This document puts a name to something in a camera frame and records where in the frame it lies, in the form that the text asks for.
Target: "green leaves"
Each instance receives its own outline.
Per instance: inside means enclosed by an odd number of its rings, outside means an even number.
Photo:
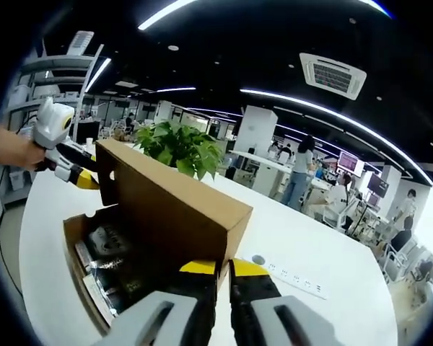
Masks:
[[[189,159],[177,160],[176,167],[178,171],[194,178],[194,165]]]
[[[136,146],[144,153],[178,171],[201,180],[209,172],[215,177],[223,153],[214,138],[197,128],[163,122],[143,127],[136,133]]]

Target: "open cardboard box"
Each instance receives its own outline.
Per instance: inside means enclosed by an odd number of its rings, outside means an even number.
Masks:
[[[221,262],[219,288],[252,208],[113,139],[96,143],[96,158],[102,202],[111,207],[65,220],[64,233],[76,281],[100,327],[108,330],[108,323],[83,283],[74,246],[103,221],[123,220],[134,242],[174,266]]]

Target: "box lid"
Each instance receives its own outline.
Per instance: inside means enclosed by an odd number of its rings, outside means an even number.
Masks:
[[[234,256],[250,206],[113,139],[96,155],[103,204],[118,203],[141,239],[191,260]]]

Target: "air conditioner vent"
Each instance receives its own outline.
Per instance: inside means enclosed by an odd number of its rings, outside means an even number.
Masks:
[[[300,53],[307,84],[356,99],[367,77],[364,71],[340,61]]]

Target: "ceiling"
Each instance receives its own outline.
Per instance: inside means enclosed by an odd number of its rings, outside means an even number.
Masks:
[[[82,1],[45,36],[46,49],[51,55],[64,54],[77,30],[94,31],[86,54],[95,54],[103,43],[101,61],[108,57],[112,63],[90,93],[195,87],[132,97],[238,114],[246,105],[271,108],[279,124],[325,139],[365,161],[389,162],[341,130],[274,107],[294,110],[353,133],[405,167],[415,181],[426,183],[398,153],[353,125],[311,107],[240,89],[296,97],[345,114],[392,141],[414,161],[433,163],[433,8],[381,1],[390,19],[358,0],[198,0],[138,30],[172,2],[117,0],[115,6],[101,8],[95,1]],[[431,20],[421,26],[423,18]],[[170,45],[179,50],[169,50]],[[300,53],[365,71],[357,99],[307,85]],[[121,80],[138,86],[116,86]],[[282,128],[276,134],[302,137]]]

